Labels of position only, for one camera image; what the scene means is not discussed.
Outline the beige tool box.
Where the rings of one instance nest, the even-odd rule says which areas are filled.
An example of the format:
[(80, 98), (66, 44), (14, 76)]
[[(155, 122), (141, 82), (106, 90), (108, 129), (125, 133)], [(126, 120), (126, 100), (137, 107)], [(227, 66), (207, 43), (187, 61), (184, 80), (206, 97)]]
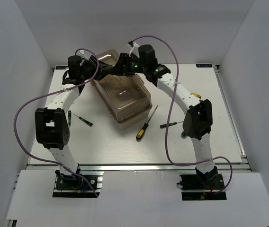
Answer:
[(151, 94), (138, 74), (132, 77), (107, 75), (92, 81), (108, 113), (120, 129), (146, 118), (152, 109)]

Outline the small green-black precision screwdriver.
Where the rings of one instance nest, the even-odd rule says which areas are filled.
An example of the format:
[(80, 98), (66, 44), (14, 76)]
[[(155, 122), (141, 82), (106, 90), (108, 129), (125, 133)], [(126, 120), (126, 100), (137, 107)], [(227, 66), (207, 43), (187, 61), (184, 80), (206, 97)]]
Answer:
[(73, 114), (75, 115), (77, 118), (79, 118), (82, 122), (84, 122), (85, 124), (87, 124), (88, 126), (92, 127), (93, 126), (93, 123), (89, 122), (88, 120), (76, 115), (76, 114)]

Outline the yellow-black screwdriver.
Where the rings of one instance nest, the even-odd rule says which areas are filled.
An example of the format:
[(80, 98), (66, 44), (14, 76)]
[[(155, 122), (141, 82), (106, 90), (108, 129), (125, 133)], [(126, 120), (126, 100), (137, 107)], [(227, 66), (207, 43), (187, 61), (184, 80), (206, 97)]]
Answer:
[(148, 121), (144, 123), (143, 127), (138, 131), (137, 135), (136, 135), (136, 141), (140, 141), (145, 132), (146, 129), (149, 127), (149, 122), (151, 120), (151, 118), (153, 117), (154, 113), (156, 112), (156, 110), (158, 109), (158, 105), (155, 107), (154, 111), (152, 112), (151, 116), (149, 117)]

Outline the green handle screwdriver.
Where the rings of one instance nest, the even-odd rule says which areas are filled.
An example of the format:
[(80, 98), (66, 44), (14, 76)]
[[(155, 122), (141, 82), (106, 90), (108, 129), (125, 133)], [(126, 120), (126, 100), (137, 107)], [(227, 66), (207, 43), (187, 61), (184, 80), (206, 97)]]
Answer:
[(182, 132), (182, 134), (181, 134), (181, 136), (182, 136), (183, 138), (187, 137), (186, 132), (185, 132), (185, 131), (183, 131), (183, 132)]

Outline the yellow-black file tool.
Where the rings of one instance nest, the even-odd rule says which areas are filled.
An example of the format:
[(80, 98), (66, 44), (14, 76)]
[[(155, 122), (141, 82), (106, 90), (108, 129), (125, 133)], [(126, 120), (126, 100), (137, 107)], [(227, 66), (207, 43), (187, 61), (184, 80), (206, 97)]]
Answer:
[(201, 95), (197, 94), (197, 93), (191, 93), (192, 95), (194, 95), (197, 98), (201, 98)]

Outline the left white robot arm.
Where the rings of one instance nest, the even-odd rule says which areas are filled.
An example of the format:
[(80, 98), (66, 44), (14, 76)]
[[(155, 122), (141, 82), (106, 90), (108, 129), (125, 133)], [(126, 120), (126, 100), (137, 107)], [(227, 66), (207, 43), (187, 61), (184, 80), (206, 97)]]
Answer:
[(67, 176), (66, 182), (73, 189), (82, 186), (83, 177), (76, 173), (79, 165), (68, 146), (70, 129), (66, 114), (84, 88), (83, 85), (78, 85), (91, 78), (101, 80), (112, 68), (109, 64), (97, 61), (94, 56), (88, 60), (83, 60), (78, 55), (69, 57), (68, 70), (62, 78), (63, 92), (57, 94), (45, 108), (35, 111), (36, 140), (60, 163), (60, 174)]

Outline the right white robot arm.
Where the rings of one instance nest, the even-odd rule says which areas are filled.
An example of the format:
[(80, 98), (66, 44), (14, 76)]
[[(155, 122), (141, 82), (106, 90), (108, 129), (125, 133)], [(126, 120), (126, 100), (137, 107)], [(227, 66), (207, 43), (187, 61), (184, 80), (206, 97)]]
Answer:
[(149, 82), (166, 93), (172, 99), (172, 103), (180, 107), (185, 115), (182, 127), (186, 135), (191, 138), (195, 152), (197, 184), (201, 188), (209, 188), (217, 176), (210, 146), (213, 124), (211, 102), (196, 97), (182, 86), (170, 69), (158, 63), (155, 50), (151, 45), (138, 45), (131, 42), (129, 46), (130, 52), (120, 54), (111, 74), (116, 76), (144, 74)]

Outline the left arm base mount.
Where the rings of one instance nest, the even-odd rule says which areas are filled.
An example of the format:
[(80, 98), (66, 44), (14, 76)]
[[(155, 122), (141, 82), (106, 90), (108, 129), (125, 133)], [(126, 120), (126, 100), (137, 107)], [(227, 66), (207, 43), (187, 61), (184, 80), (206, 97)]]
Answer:
[(102, 187), (102, 175), (83, 175), (89, 184), (78, 176), (64, 175), (59, 170), (55, 171), (56, 178), (54, 182), (53, 198), (96, 198), (100, 194)]

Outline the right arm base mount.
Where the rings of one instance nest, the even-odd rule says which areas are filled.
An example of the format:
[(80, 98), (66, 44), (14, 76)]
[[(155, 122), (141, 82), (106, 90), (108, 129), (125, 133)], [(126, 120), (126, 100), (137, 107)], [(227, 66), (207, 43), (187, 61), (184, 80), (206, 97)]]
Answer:
[(197, 175), (180, 175), (177, 187), (181, 189), (183, 201), (224, 201), (227, 200), (224, 180), (219, 174), (207, 186), (204, 186)]

